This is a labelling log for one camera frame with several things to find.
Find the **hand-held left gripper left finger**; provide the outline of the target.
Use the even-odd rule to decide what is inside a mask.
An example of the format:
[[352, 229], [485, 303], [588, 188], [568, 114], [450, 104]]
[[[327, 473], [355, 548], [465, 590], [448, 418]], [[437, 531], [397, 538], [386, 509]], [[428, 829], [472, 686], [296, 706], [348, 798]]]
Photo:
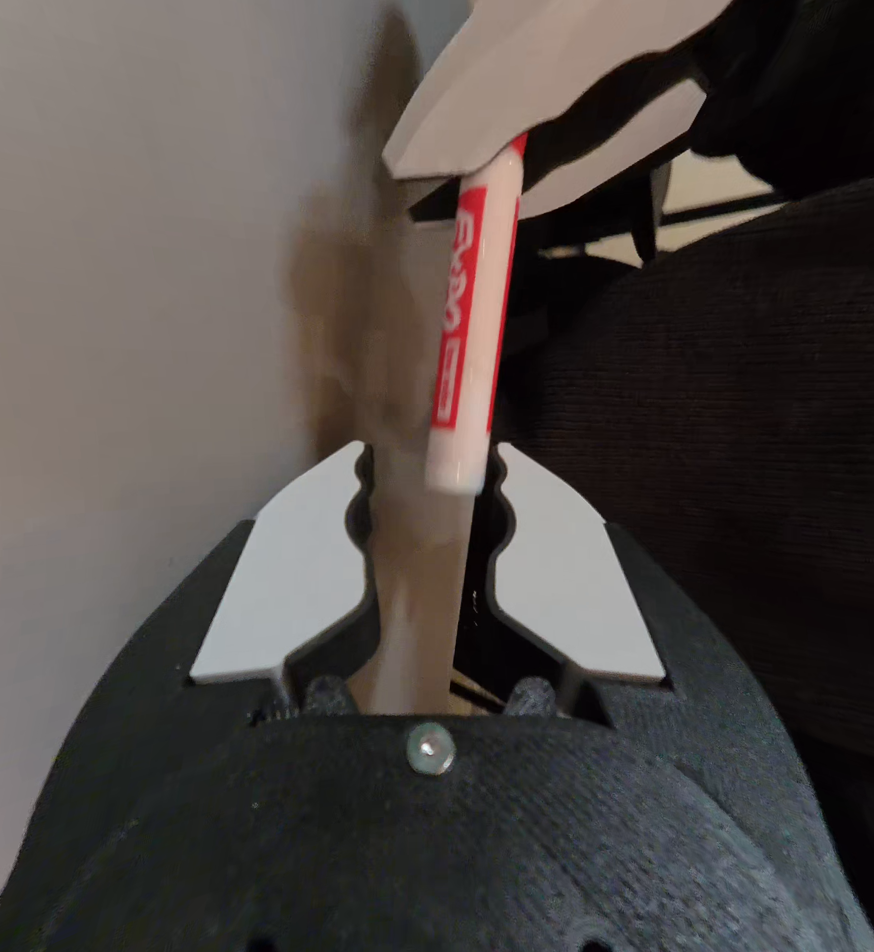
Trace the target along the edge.
[[373, 449], [355, 440], [263, 506], [193, 661], [194, 683], [268, 679], [302, 703], [316, 678], [348, 680], [372, 660], [373, 488]]

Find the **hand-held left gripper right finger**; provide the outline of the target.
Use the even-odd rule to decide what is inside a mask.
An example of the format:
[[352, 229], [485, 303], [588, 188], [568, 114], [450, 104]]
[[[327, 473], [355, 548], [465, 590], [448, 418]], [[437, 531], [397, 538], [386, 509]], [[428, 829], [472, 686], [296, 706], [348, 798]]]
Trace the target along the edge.
[[493, 617], [553, 662], [540, 674], [558, 708], [585, 684], [667, 686], [667, 671], [607, 521], [567, 482], [511, 443], [494, 447], [493, 499], [506, 516], [489, 565]]

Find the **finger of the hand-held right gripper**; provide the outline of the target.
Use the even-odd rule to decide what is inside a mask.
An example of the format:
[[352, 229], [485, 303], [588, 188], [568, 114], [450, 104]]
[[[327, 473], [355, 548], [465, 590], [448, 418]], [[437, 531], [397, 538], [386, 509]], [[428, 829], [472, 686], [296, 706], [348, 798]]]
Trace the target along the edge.
[[580, 159], [548, 173], [521, 197], [521, 220], [565, 207], [684, 136], [705, 102], [692, 80], [667, 90], [635, 114], [620, 130]]
[[[643, 102], [635, 60], [673, 50], [729, 4], [478, 2], [431, 65], [383, 150], [394, 179], [444, 181], [412, 206], [411, 218], [449, 220], [456, 205], [451, 184], [462, 184], [523, 133], [524, 193], [596, 149], [655, 98], [682, 81], [695, 82], [685, 78], [662, 91], [649, 89]], [[684, 151], [686, 141], [687, 134], [580, 199], [652, 174]]]

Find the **red dry erase marker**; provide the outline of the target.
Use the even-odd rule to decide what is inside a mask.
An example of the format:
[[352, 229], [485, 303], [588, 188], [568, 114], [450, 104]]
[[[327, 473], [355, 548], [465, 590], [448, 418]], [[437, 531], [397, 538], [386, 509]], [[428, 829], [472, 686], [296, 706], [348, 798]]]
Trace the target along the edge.
[[484, 486], [526, 138], [460, 185], [425, 463], [432, 491], [475, 497]]

